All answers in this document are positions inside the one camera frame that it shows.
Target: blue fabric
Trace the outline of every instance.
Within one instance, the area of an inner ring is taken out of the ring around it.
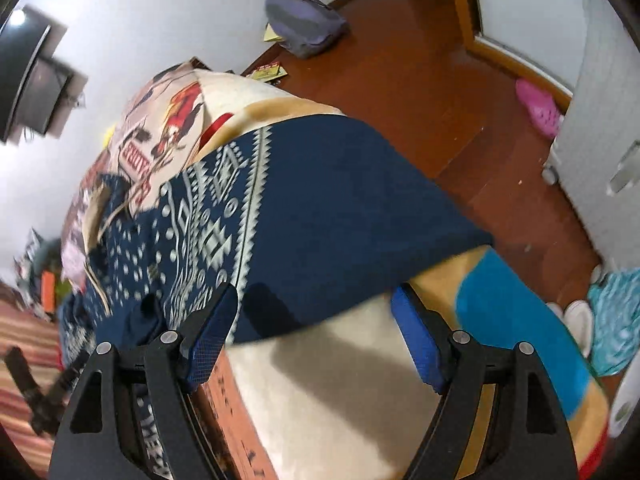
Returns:
[[[93,351],[94,327],[84,309],[82,294],[69,294],[58,306],[58,333],[62,364],[69,366],[82,349]]]
[[[122,316],[107,317],[98,325],[98,342],[108,340],[120,350],[135,348],[153,341],[167,330],[162,305],[153,295],[132,304]]]
[[[483,345],[513,348],[529,341],[538,352],[569,419],[582,401],[590,374],[562,322],[489,250],[458,291],[461,327]]]
[[[446,382],[440,371],[438,346],[400,287],[391,296],[391,313],[422,382],[433,386],[437,394],[443,394]]]
[[[237,310],[238,295],[235,289],[229,287],[216,303],[209,319],[201,327],[188,356],[185,356],[184,351],[180,349],[182,355],[188,359],[186,382],[190,385],[192,392],[209,380]]]
[[[587,299],[595,318],[591,364],[599,376],[617,374],[640,346],[640,269],[608,274]]]
[[[127,186],[105,183],[107,218]],[[228,340],[247,342],[334,316],[491,240],[371,127],[297,118],[207,155],[161,187],[156,208],[120,213],[89,254],[100,286],[88,280],[85,303],[100,342],[147,294],[176,328],[229,280],[241,309]]]

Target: door frame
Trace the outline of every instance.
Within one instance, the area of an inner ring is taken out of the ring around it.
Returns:
[[[482,19],[478,0],[454,0],[463,43],[466,50],[515,75],[531,81],[547,90],[562,112],[566,112],[572,91],[547,74],[541,67],[524,59],[504,46],[489,40],[482,34]]]

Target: bed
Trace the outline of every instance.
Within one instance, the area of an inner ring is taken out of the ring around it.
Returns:
[[[489,234],[336,108],[191,63],[162,72],[83,181],[62,251],[81,298],[59,312],[66,362],[102,340],[132,344],[123,327],[145,295],[174,328],[221,281],[240,284],[226,351],[196,394],[239,480],[402,476],[439,400],[390,312],[389,290],[407,280],[479,342],[531,342],[581,478],[602,455],[607,401],[564,326]],[[476,468],[492,397],[485,387],[459,478]],[[168,472],[161,452],[150,467]]]

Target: metal screw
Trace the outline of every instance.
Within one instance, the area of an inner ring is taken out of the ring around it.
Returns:
[[[523,341],[522,343],[520,343],[518,345],[518,349],[526,355],[531,355],[533,354],[533,345],[531,343],[527,343],[526,341]]]
[[[95,351],[98,352],[98,354],[100,355],[106,354],[109,350],[111,350],[111,343],[109,343],[108,341],[105,341],[104,343],[100,343],[95,348]]]
[[[165,345],[169,343],[173,343],[176,339],[178,339],[178,333],[173,330],[169,330],[169,332],[165,332],[160,336],[160,341],[162,341]]]
[[[466,345],[469,341],[471,341],[471,336],[464,330],[456,330],[453,333],[453,341],[461,345]]]

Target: orange object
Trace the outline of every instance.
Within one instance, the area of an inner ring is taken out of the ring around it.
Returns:
[[[269,455],[242,402],[231,362],[224,349],[202,390],[222,431],[239,480],[278,480]]]
[[[56,311],[56,275],[45,270],[40,277],[40,301],[45,312]]]

